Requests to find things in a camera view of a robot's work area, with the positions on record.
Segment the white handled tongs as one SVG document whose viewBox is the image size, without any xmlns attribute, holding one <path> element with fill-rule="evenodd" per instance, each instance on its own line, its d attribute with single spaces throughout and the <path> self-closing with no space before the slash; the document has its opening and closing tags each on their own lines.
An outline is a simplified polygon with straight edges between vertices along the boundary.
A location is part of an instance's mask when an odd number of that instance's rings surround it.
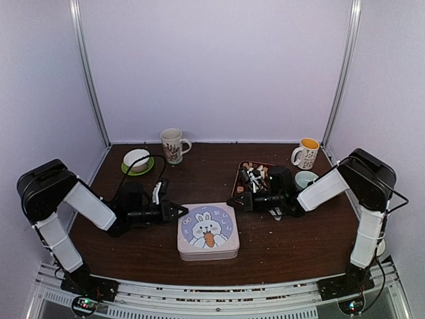
<svg viewBox="0 0 425 319">
<path fill-rule="evenodd" d="M 252 210 L 253 211 L 268 211 L 270 215 L 276 220 L 281 221 L 282 212 L 278 207 L 271 207 L 268 203 L 261 203 L 260 201 L 266 201 L 270 195 L 270 190 L 266 185 L 264 179 L 261 176 L 261 173 L 254 173 L 253 171 L 248 171 L 247 176 L 247 186 L 246 193 L 250 195 L 252 201 Z"/>
</svg>

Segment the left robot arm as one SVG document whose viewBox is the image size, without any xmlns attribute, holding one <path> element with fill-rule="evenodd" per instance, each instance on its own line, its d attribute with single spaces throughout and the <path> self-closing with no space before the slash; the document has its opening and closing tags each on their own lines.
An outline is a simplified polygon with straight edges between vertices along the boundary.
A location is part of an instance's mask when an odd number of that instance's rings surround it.
<svg viewBox="0 0 425 319">
<path fill-rule="evenodd" d="M 167 179 L 160 177 L 153 193 L 148 195 L 142 183 L 123 179 L 113 198 L 105 200 L 61 160 L 54 159 L 23 174 L 17 181 L 17 192 L 25 217 L 64 272 L 64 282 L 81 295 L 89 295 L 98 284 L 64 229 L 58 208 L 71 207 L 117 238 L 139 225 L 170 223 L 189 212 L 163 198 L 168 184 Z"/>
</svg>

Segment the bunny tin lid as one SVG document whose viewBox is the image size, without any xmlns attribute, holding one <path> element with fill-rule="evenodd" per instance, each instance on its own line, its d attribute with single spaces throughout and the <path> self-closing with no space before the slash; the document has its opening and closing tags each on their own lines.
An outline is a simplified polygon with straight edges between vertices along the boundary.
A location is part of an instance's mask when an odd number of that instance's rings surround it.
<svg viewBox="0 0 425 319">
<path fill-rule="evenodd" d="M 178 220 L 178 251 L 240 248 L 235 211 L 226 203 L 185 204 L 189 212 Z"/>
</svg>

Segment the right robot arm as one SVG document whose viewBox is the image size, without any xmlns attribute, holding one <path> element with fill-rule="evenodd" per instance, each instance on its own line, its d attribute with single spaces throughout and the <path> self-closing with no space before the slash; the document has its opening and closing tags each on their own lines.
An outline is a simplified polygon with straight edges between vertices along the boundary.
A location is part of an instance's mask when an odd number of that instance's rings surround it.
<svg viewBox="0 0 425 319">
<path fill-rule="evenodd" d="M 268 170 L 269 187 L 244 191 L 226 201 L 226 206 L 245 213 L 279 209 L 284 215 L 302 217 L 321 204 L 349 190 L 357 198 L 361 219 L 350 261 L 341 277 L 346 293 L 356 292 L 383 241 L 389 203 L 396 193 L 396 173 L 387 164 L 357 148 L 334 165 L 325 175 L 310 181 L 305 188 L 296 185 L 290 170 L 275 165 Z"/>
</svg>

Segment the tin box with dividers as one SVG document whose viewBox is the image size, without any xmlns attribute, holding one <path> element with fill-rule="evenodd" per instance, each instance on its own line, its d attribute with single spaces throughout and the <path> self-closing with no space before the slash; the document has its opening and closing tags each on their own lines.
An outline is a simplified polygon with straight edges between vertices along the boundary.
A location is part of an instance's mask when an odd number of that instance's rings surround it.
<svg viewBox="0 0 425 319">
<path fill-rule="evenodd" d="M 214 249 L 200 251 L 179 252 L 180 258 L 183 261 L 219 261 L 233 259 L 238 256 L 238 249 L 231 251 L 216 251 Z"/>
</svg>

